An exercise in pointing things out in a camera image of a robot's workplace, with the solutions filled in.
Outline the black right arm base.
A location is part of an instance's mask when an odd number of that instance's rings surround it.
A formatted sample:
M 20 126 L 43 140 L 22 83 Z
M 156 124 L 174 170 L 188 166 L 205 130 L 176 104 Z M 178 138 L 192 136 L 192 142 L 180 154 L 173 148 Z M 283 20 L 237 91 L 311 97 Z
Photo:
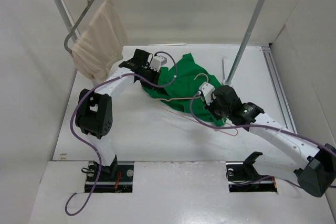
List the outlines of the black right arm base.
M 230 193 L 277 192 L 275 179 L 271 176 L 259 175 L 253 164 L 227 162 L 226 178 Z

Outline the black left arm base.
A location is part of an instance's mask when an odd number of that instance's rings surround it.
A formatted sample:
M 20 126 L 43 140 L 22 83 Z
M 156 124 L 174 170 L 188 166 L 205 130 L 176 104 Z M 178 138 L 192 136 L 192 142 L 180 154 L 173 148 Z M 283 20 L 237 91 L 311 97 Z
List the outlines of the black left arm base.
M 81 172 L 86 175 L 84 190 L 89 193 L 94 185 L 98 172 L 98 164 L 90 162 Z M 103 166 L 94 193 L 131 193 L 133 191 L 134 162 L 118 162 L 112 174 Z

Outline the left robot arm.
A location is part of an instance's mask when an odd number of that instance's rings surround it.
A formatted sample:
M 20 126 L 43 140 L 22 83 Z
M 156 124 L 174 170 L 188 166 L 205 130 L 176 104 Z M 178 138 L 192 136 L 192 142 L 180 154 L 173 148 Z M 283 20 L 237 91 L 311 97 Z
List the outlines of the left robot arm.
M 86 136 L 85 141 L 95 147 L 101 160 L 89 167 L 100 178 L 112 180 L 117 175 L 118 161 L 112 149 L 111 139 L 107 137 L 112 123 L 112 99 L 142 77 L 153 84 L 158 83 L 160 68 L 167 63 L 163 56 L 151 56 L 149 52 L 136 49 L 131 59 L 119 64 L 108 80 L 114 80 L 90 93 L 80 105 L 75 125 Z

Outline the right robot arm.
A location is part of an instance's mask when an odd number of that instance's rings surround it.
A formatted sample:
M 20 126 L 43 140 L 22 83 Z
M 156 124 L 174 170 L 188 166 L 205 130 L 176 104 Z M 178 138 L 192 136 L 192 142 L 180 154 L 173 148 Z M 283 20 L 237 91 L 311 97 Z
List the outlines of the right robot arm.
M 257 135 L 289 156 L 296 164 L 298 185 L 314 197 L 322 197 L 335 181 L 335 147 L 300 136 L 271 118 L 252 102 L 243 103 L 231 86 L 199 88 L 204 108 L 217 120 L 227 118 L 232 128 Z

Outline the green t shirt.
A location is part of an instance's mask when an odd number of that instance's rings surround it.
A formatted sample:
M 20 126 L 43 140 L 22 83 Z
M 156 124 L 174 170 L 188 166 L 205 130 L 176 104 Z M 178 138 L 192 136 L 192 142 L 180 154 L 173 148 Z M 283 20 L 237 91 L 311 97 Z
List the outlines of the green t shirt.
M 209 84 L 213 85 L 215 88 L 220 87 L 220 82 L 217 78 L 209 74 L 207 70 L 195 63 L 194 58 L 191 53 L 184 54 L 182 59 L 177 63 L 177 77 L 174 82 L 165 88 L 154 88 L 150 87 L 148 83 L 144 82 L 142 84 L 143 90 L 148 93 L 151 98 L 160 99 L 161 102 L 165 103 L 169 107 L 190 114 L 190 99 L 199 90 L 199 87 L 206 82 L 207 78 L 203 75 L 207 75 Z M 175 67 L 168 69 L 167 67 L 161 68 L 161 73 L 158 80 L 158 85 L 167 84 L 172 80 L 175 74 Z M 171 100 L 172 98 L 187 98 L 183 100 Z M 211 113 L 204 108 L 204 103 L 200 98 L 196 98 L 193 102 L 193 112 L 202 121 L 210 122 L 216 126 L 223 126 L 226 118 L 215 119 Z

